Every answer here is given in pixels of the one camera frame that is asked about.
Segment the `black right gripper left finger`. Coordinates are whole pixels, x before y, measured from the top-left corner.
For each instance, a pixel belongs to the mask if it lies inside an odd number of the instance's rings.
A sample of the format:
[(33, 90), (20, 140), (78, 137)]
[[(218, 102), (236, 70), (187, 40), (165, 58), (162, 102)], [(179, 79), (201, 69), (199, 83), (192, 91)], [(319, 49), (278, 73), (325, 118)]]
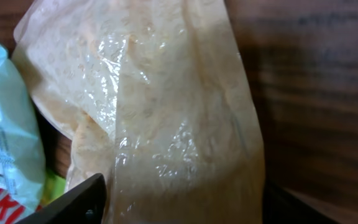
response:
[(17, 224), (101, 224), (106, 198), (104, 176), (97, 173)]

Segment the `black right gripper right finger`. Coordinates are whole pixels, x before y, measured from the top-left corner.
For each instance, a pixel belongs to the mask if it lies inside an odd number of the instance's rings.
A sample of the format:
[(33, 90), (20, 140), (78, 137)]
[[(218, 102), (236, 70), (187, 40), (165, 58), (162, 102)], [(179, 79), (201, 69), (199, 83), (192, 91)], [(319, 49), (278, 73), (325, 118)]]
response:
[(337, 224), (272, 182), (263, 196), (263, 224)]

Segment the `light teal snack packet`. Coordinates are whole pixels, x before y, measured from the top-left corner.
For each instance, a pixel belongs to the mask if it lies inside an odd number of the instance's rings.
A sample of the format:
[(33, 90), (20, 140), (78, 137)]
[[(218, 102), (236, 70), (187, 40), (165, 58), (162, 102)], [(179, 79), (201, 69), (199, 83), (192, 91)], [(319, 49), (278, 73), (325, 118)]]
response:
[(45, 154), (24, 81), (0, 45), (0, 187), (29, 210), (40, 203)]

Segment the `beige snack bag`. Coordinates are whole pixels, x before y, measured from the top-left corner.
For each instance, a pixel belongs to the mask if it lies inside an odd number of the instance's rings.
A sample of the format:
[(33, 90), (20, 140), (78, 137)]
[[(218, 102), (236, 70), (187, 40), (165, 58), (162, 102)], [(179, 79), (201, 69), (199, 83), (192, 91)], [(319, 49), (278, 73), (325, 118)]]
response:
[(264, 145), (223, 1), (35, 1), (12, 60), (104, 223), (261, 223)]

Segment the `green gummy candy bag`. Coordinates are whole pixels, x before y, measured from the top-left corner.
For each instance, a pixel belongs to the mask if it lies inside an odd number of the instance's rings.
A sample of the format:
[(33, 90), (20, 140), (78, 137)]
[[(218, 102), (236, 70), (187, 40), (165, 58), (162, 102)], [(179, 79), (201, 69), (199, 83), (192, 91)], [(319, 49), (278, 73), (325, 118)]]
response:
[[(65, 179), (58, 176), (54, 171), (47, 169), (45, 188), (36, 212), (46, 207), (56, 198), (63, 194)], [(0, 188), (0, 223), (13, 224), (33, 214), (34, 211), (25, 208), (16, 202), (4, 189)]]

